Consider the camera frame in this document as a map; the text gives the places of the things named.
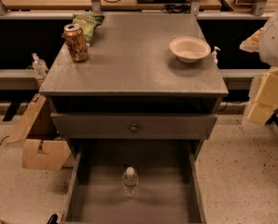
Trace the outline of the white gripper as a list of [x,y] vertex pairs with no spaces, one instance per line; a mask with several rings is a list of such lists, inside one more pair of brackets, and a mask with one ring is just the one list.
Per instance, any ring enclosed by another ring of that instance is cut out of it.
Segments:
[[278,109],[278,9],[262,28],[241,43],[240,50],[259,52],[262,62],[275,66],[253,78],[249,101],[243,112],[245,121],[264,125]]

